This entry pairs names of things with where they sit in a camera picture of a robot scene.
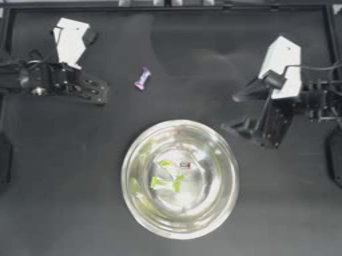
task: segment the silver bowl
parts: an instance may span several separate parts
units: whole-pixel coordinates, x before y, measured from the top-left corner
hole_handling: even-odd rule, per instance
[[[135,140],[122,169],[123,196],[137,221],[156,234],[193,239],[217,229],[238,197],[238,165],[222,136],[176,120]]]

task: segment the black cable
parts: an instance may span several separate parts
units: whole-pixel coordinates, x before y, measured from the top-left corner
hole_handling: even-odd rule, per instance
[[[284,70],[284,76],[286,75],[286,73],[289,71],[289,68],[301,68],[301,69],[310,70],[310,71],[324,72],[324,71],[335,71],[340,67],[342,67],[342,60],[337,61],[336,64],[333,66],[329,66],[329,67],[312,67],[312,66],[305,66],[305,65],[288,65],[285,67],[285,70]]]

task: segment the black surface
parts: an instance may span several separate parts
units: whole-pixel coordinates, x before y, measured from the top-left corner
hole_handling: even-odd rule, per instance
[[[305,63],[329,64],[321,12],[22,13],[14,53],[53,47],[65,16],[99,32],[82,60],[110,82],[99,108],[11,97],[6,131],[15,144],[14,183],[0,196],[0,255],[265,256],[339,255],[342,191],[328,178],[324,141],[332,124],[294,120],[281,149],[262,150],[224,133],[241,117],[233,93],[256,76],[280,32],[305,47]],[[153,72],[148,90],[134,81]],[[121,191],[121,165],[139,133],[170,119],[220,131],[241,166],[241,195],[224,226],[193,241],[152,234]]]

